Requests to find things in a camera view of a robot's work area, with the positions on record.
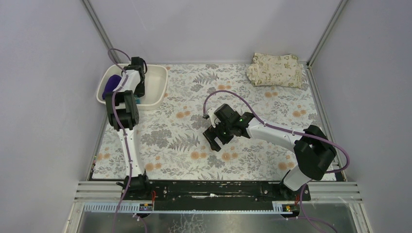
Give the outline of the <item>purple towel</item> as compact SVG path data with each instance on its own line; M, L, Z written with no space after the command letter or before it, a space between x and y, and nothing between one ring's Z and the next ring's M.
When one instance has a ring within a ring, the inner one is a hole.
M105 100L107 93L113 92L117 88L117 86L121 82L121 79L122 77L116 74L109 77L102 93L103 100Z

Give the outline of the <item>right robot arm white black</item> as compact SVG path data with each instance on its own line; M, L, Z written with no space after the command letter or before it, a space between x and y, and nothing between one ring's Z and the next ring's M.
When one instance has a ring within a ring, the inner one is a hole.
M211 121L203 135L213 151L220 151L222 145L236 136L263 140L293 152L297 165L280 182L291 191L297 191L311 180L321 180L337 155L336 149L315 125L306 129L284 129L277 124L268 124L250 112L240 115L228 104L209 110L203 117Z

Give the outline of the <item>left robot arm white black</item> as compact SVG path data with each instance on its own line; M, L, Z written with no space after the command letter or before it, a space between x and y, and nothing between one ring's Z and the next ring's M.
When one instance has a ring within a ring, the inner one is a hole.
M136 98L145 95L146 62L132 57L125 67L117 65L121 75L109 78L103 92L109 124L116 130L126 162L124 192L130 195L149 192L149 180L138 152L137 125L139 112Z

